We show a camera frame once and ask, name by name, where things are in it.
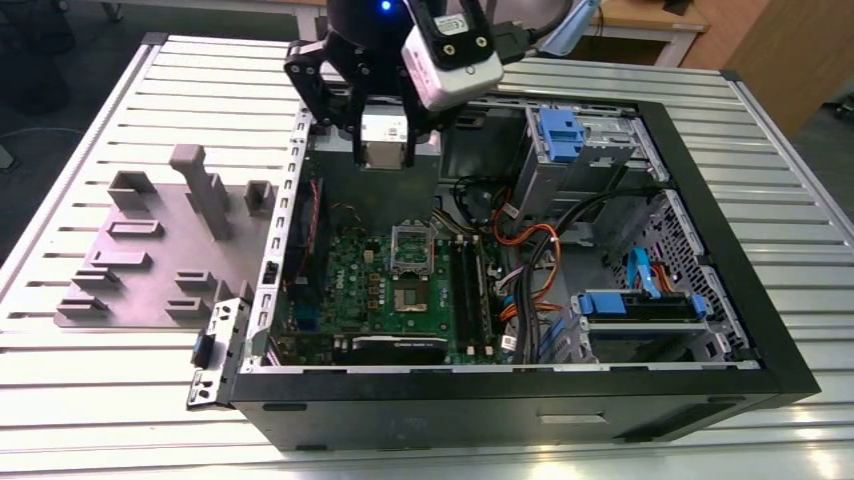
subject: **aluminum slotted table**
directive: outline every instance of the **aluminum slotted table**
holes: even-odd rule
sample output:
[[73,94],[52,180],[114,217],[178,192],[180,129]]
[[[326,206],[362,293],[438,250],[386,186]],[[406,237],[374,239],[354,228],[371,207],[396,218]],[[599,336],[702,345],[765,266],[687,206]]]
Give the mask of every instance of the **aluminum slotted table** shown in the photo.
[[238,412],[184,411],[195,332],[64,332],[55,306],[119,170],[183,183],[172,145],[226,184],[278,182],[298,95],[286,45],[172,36],[140,47],[0,270],[0,472],[174,469],[240,478],[834,478],[854,470],[854,229],[743,85],[718,72],[528,60],[500,91],[661,102],[823,392],[673,444],[282,453]]

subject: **black cable connector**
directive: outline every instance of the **black cable connector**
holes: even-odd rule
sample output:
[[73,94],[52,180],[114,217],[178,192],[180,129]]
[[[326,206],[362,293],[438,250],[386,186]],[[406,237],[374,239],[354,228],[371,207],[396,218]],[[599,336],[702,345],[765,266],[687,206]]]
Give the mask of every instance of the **black cable connector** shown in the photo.
[[532,30],[520,27],[514,22],[503,22],[492,26],[492,39],[502,65],[522,60],[535,43]]

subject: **ram slot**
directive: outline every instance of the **ram slot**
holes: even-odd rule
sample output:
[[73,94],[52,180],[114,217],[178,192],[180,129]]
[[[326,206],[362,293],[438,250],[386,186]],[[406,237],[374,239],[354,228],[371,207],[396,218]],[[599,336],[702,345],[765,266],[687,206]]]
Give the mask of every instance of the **ram slot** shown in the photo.
[[464,246],[454,245],[451,249],[451,303],[454,305],[454,325],[456,328],[456,350],[466,353],[474,346],[475,317],[468,307],[468,279],[466,276]]
[[482,327],[482,305],[480,305],[480,269],[478,262],[478,252],[475,246],[468,243],[463,248],[463,268],[466,274],[466,302],[468,307],[468,321],[471,323],[471,339],[475,350],[479,354],[484,353],[486,338]]
[[478,316],[479,332],[480,332],[480,344],[486,347],[492,345],[495,335],[492,333],[492,316],[490,314],[490,296],[486,279],[486,267],[483,265],[483,244],[478,242],[475,249],[475,261],[478,264],[478,299],[480,305],[480,312]]

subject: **blue tab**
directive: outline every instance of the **blue tab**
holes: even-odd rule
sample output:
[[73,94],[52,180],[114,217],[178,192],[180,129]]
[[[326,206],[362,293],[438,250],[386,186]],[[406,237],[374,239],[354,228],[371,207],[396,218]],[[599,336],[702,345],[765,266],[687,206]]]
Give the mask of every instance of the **blue tab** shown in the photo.
[[597,313],[606,315],[626,315],[626,304],[623,296],[617,292],[593,292],[587,293],[593,300],[593,306]]
[[587,295],[578,296],[578,306],[582,309],[582,315],[590,315],[593,313],[593,302]]
[[551,161],[573,163],[585,148],[585,127],[578,123],[575,114],[570,110],[543,108],[538,128],[549,145]]
[[706,309],[706,299],[703,296],[697,293],[691,295],[691,304],[697,311],[697,318],[705,318],[706,315],[709,315],[709,310]]

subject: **green motherboard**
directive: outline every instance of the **green motherboard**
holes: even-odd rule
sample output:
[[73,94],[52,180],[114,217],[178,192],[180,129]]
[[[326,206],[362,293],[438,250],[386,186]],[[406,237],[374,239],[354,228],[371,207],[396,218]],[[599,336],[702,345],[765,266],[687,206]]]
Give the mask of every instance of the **green motherboard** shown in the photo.
[[286,364],[328,365],[330,339],[383,335],[447,340],[444,363],[495,363],[491,350],[458,345],[452,242],[436,239],[428,249],[423,236],[399,235],[395,247],[395,259],[403,263],[432,257],[432,273],[392,273],[391,236],[351,230],[332,238],[320,308],[294,306],[292,327],[278,342]]

